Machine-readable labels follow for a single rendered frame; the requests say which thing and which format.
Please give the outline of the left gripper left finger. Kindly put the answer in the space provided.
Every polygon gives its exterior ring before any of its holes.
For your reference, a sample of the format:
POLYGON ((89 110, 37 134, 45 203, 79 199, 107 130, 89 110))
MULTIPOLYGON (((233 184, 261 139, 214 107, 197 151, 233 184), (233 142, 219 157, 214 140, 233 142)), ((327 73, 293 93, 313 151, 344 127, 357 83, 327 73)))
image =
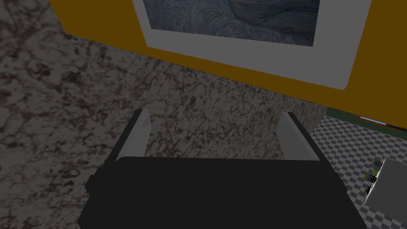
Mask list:
POLYGON ((122 157, 145 156, 150 133, 151 121, 148 109, 137 109, 108 155, 106 162, 114 163, 122 157))

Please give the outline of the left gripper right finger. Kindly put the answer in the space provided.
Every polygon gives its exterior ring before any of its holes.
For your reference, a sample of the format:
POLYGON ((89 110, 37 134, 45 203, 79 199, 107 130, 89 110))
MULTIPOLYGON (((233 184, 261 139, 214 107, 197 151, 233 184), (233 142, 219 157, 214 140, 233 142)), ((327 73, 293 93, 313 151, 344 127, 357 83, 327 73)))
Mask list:
POLYGON ((293 112, 282 112, 277 137, 285 160, 323 161, 324 154, 293 112))

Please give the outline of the grey cabinet with small items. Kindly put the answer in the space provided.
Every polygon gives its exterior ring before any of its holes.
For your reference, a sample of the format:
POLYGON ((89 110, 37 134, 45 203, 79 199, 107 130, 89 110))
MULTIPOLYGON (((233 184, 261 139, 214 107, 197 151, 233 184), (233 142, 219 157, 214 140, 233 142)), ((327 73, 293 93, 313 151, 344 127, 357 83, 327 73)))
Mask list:
POLYGON ((407 165, 385 158, 364 205, 407 224, 407 165))

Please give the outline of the blue swirl picture white frame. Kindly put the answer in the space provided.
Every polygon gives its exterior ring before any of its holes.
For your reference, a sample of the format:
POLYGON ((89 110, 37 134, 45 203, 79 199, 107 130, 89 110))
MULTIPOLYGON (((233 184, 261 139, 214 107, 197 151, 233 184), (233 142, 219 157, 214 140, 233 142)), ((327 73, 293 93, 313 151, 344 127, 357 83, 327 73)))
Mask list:
POLYGON ((343 90, 372 0, 132 0, 148 47, 343 90))

